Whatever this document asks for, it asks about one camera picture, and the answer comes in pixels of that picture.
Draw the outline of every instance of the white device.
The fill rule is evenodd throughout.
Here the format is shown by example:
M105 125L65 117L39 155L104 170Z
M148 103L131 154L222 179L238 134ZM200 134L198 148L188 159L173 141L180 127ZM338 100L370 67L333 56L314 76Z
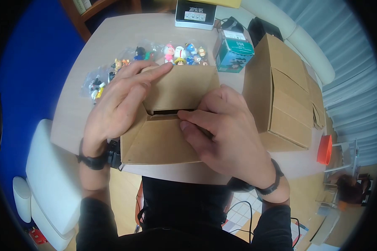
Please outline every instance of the white device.
M178 0L174 25L211 31L215 22L216 5Z

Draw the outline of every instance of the black sleeve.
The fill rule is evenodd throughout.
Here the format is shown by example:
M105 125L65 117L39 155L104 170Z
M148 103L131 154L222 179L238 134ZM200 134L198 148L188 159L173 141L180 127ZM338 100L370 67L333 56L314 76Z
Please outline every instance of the black sleeve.
M111 250L117 240L117 228L112 209L100 200L81 201L77 250Z
M275 206L265 211L254 229L251 245L257 250L293 250L290 207Z

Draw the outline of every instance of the black shirt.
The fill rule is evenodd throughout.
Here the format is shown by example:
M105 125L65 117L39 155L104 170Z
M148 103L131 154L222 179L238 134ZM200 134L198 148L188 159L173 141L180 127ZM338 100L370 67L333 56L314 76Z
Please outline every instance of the black shirt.
M118 237L115 217L105 203L81 201L77 250L292 250L290 207L276 206L265 211L254 229L252 243L205 223L145 229Z

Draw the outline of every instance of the curtain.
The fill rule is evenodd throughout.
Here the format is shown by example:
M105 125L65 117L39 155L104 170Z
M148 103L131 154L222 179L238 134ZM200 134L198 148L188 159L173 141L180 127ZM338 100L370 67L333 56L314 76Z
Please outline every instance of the curtain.
M359 165L376 164L377 60L357 17L342 0L270 1L304 28L334 68L322 94L338 142L357 139Z

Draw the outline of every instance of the cartoon figurine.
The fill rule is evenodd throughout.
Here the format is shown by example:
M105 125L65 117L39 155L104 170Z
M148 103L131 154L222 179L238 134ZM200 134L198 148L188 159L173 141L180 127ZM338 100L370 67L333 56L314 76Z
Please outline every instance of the cartoon figurine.
M193 44L186 43L186 51L190 52L191 54L197 54L198 50L194 47Z
M188 56L186 58L187 64L188 65L193 65L194 64L194 58L192 56Z
M207 52L205 51L205 49L203 47L200 47L198 48L198 54L200 55L200 57L205 57L205 55L207 54Z
M202 60L200 61L200 65L209 65L208 60L206 60L206 59L202 59Z
M115 69L115 72L118 72L123 67L122 60L115 59L115 63L111 65L111 68Z
M128 66L129 64L130 64L130 60L128 59L121 60L121 67Z
M99 75L96 76L94 80L91 81L88 88L90 89L91 98L93 100L100 98L103 92L103 89L105 88L106 84L99 80Z
M155 61L155 58L154 58L154 52L153 52L153 51L148 51L147 53L145 53L145 58L144 58L144 60Z
M176 47L176 49L174 50L174 58L175 60L177 58L186 59L187 58L186 49L181 46Z
M193 59L194 59L194 64L198 64L200 63L201 57L200 55L196 54L193 56Z
M186 60L184 58L177 58L174 63L176 65L185 65L186 64Z
M229 69L237 69L243 67L242 64L246 63L245 58L235 58L230 61L232 64L228 65Z
M163 50L165 54L165 63L173 62L174 48L171 44L167 44Z
M136 48L136 56L134 57L134 60L144 60L145 57L145 49L143 47Z

